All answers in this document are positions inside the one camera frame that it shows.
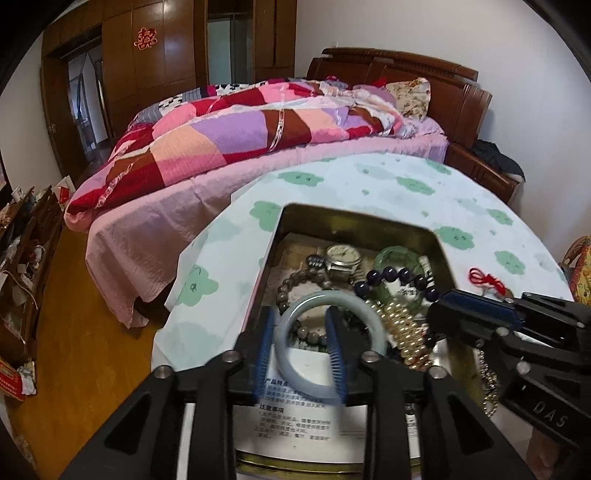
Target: watch face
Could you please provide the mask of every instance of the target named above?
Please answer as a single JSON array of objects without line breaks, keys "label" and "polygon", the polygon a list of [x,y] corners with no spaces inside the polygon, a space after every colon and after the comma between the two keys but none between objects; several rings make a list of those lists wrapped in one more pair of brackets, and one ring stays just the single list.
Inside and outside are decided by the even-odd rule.
[{"label": "watch face", "polygon": [[346,244],[331,245],[326,249],[326,256],[337,265],[355,265],[361,261],[359,251]]}]

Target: wooden bed frame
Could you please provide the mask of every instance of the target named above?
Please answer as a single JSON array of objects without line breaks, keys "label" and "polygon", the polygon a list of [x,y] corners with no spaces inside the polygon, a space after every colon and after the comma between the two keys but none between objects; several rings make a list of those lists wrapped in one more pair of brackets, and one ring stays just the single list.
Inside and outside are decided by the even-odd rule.
[{"label": "wooden bed frame", "polygon": [[476,85],[478,72],[432,57],[374,48],[325,48],[312,59],[308,80],[329,75],[350,85],[385,77],[401,82],[425,77],[431,82],[428,115],[441,125],[453,144],[470,149],[478,137],[492,95]]}]

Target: pillow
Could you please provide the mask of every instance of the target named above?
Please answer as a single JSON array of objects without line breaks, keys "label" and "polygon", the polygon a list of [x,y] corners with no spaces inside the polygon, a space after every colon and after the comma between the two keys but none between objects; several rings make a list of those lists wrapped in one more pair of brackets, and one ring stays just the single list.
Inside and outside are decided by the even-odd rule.
[{"label": "pillow", "polygon": [[427,116],[431,101],[431,83],[426,78],[388,83],[386,90],[396,98],[396,108],[403,116],[418,120]]},{"label": "pillow", "polygon": [[383,88],[374,87],[373,85],[355,85],[353,87],[353,90],[358,89],[367,90],[372,95],[379,96],[382,100],[391,103],[394,106],[394,108],[396,108],[396,98],[389,91]]},{"label": "pillow", "polygon": [[332,85],[333,87],[340,88],[342,90],[349,90],[349,84],[345,82],[341,82],[340,78],[334,75],[328,75],[325,80],[326,83]]}]

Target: wooden nightstand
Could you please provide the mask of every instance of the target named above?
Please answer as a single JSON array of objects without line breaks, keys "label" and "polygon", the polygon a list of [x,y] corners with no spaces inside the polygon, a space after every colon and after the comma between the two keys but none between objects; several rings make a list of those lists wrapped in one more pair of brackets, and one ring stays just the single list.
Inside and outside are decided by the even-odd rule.
[{"label": "wooden nightstand", "polygon": [[490,190],[506,204],[509,203],[519,185],[519,182],[507,175],[497,173],[474,153],[457,143],[452,143],[447,148],[444,163],[458,169],[477,184]]}]

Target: wooden cabinet door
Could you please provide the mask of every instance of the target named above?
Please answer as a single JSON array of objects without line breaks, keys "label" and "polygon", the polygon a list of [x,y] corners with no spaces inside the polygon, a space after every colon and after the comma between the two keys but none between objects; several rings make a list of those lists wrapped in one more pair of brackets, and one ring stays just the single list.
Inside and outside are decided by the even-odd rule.
[{"label": "wooden cabinet door", "polygon": [[275,68],[293,68],[296,64],[297,0],[277,2],[275,11]]},{"label": "wooden cabinet door", "polygon": [[87,166],[84,149],[70,110],[70,79],[65,60],[46,57],[41,63],[41,97],[47,131],[63,176],[78,180]]},{"label": "wooden cabinet door", "polygon": [[275,63],[275,0],[254,0],[255,68],[272,68]]},{"label": "wooden cabinet door", "polygon": [[41,48],[43,56],[48,55],[60,46],[60,36],[61,22],[56,20],[52,24],[49,24],[43,32],[43,46]]},{"label": "wooden cabinet door", "polygon": [[111,18],[131,10],[131,0],[105,0],[103,18]]},{"label": "wooden cabinet door", "polygon": [[[196,87],[193,0],[134,5],[103,22],[105,95],[117,136],[138,111]],[[134,43],[142,28],[155,29],[156,42],[140,50]]]},{"label": "wooden cabinet door", "polygon": [[105,0],[89,0],[78,8],[82,9],[80,28],[83,32],[102,23]]},{"label": "wooden cabinet door", "polygon": [[58,22],[61,22],[60,44],[64,44],[82,33],[83,8],[78,7],[69,11]]},{"label": "wooden cabinet door", "polygon": [[129,11],[103,22],[103,78],[108,103],[137,92],[131,20]]},{"label": "wooden cabinet door", "polygon": [[209,85],[207,56],[207,0],[195,0],[193,5],[193,52],[195,57],[195,84]]}]

